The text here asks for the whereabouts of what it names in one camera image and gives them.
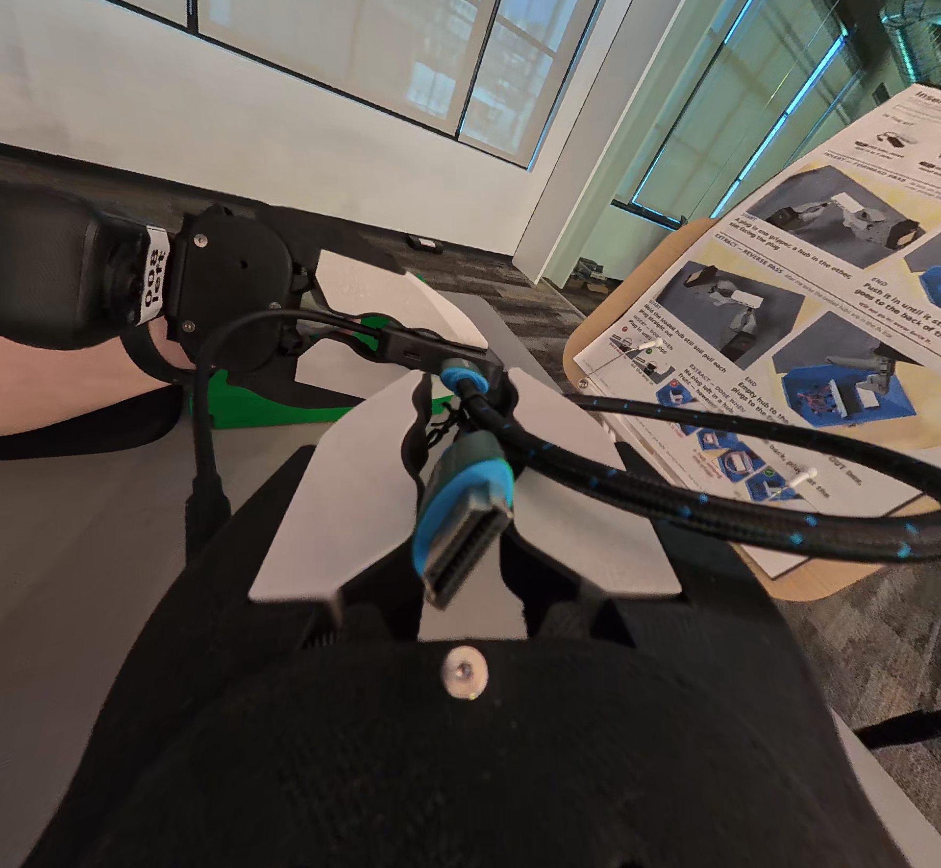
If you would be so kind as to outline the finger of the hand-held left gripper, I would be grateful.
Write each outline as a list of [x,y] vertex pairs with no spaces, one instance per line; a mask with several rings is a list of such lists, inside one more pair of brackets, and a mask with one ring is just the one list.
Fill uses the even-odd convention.
[[417,369],[364,357],[341,339],[318,339],[297,359],[295,369],[298,385],[360,401],[409,396],[426,377]]
[[316,265],[316,286],[326,305],[341,315],[382,316],[410,331],[433,333],[454,345],[487,350],[487,341],[474,322],[415,274],[398,274],[322,251]]

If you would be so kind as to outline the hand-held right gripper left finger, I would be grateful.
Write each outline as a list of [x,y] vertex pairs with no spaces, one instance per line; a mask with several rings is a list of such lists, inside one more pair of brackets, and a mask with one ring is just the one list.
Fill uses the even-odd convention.
[[431,375],[411,370],[329,429],[253,581],[251,602],[338,603],[345,585],[410,539],[424,490],[431,395]]

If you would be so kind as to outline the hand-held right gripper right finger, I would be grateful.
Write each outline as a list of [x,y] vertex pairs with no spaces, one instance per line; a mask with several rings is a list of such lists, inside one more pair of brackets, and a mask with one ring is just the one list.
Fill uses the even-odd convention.
[[[527,432],[624,470],[614,439],[587,412],[521,368],[509,380],[517,393],[513,418]],[[524,469],[516,480],[515,528],[521,539],[603,592],[629,599],[672,598],[678,578],[653,525]]]

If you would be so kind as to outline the braided hdmi cable green plugs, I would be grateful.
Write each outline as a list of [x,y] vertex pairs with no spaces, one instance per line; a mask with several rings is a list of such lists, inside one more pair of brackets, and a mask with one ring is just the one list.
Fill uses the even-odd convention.
[[659,487],[545,441],[516,417],[502,415],[495,402],[507,375],[500,367],[489,368],[482,352],[432,334],[414,334],[391,319],[378,328],[355,322],[352,330],[376,341],[375,361],[438,374],[462,399],[472,425],[437,465],[411,544],[414,569],[436,607],[450,602],[489,540],[520,517],[514,463],[585,498],[728,542],[860,564],[939,559],[938,510],[855,518]]

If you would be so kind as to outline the black usb hub lead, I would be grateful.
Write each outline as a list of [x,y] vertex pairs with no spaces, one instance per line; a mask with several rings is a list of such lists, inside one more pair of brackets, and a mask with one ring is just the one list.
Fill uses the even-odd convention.
[[333,326],[322,311],[301,309],[256,310],[224,322],[208,335],[198,351],[192,388],[192,436],[195,474],[184,508],[185,560],[193,562],[231,518],[231,505],[218,473],[210,413],[209,384],[218,351],[235,333],[263,321],[318,321]]

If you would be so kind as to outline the person's left forearm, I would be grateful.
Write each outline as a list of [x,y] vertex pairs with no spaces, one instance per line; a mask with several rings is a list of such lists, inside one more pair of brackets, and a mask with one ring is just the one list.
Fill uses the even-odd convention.
[[167,386],[135,365],[119,338],[82,350],[1,339],[1,435],[23,434]]

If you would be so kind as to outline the instruction sheet on stand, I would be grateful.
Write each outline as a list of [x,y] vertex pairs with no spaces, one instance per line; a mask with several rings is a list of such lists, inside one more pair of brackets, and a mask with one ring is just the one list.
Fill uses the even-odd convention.
[[[715,219],[699,218],[670,233],[571,334],[563,351],[567,379],[582,391],[585,376],[575,357],[624,314],[679,257],[685,254]],[[741,545],[731,545],[770,596],[779,601],[807,603],[846,590],[880,571],[881,565],[861,565],[826,559],[809,559],[778,579],[771,579]]]

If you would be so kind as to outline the printed instruction sheet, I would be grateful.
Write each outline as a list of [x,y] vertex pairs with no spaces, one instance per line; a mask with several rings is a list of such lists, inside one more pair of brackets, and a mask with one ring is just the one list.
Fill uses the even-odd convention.
[[910,86],[665,242],[571,339],[579,390],[939,465],[939,138],[939,86]]

